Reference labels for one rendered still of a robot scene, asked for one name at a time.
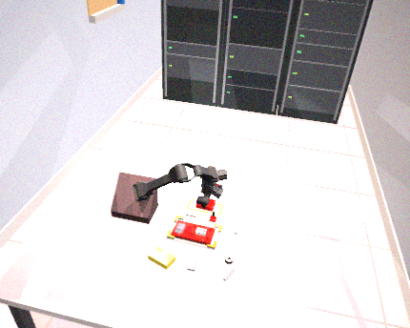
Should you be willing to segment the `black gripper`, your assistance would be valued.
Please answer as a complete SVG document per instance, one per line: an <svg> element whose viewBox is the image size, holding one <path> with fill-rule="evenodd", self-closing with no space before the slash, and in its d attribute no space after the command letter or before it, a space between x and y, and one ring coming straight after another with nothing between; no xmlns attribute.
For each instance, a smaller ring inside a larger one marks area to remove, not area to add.
<svg viewBox="0 0 410 328"><path fill-rule="evenodd" d="M215 184L216 186L216 182L213 182L213 184ZM206 206L208 206L209 202L210 202L210 195L209 195L209 191L212 189L213 184L211 185L204 185L203 183L201 183L201 193L204 194L204 196L200 195L197 200L196 200L196 204L199 204L202 206L203 209L206 208Z"/></svg>

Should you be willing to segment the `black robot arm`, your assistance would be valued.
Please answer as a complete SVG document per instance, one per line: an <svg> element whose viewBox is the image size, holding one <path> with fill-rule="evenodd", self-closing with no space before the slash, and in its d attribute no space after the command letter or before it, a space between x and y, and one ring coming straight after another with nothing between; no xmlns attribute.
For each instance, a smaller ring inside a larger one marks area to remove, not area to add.
<svg viewBox="0 0 410 328"><path fill-rule="evenodd" d="M195 176L188 179L188 174L186 166L193 168ZM216 170L214 166L208 166L207 168L198 165L193 165L191 163L179 163L174 165L169 172L155 180L152 181L138 181L133 185L133 192L135 196L135 201L150 199L151 195L154 194L154 190L161 188L170 183L185 183L190 182L195 177L202 178L202 183L204 185L211 185L213 182L219 182L220 180L227 179L227 171L225 169ZM220 198L223 193L223 186L213 184L212 189L209 191L209 195L214 195L216 198Z"/></svg>

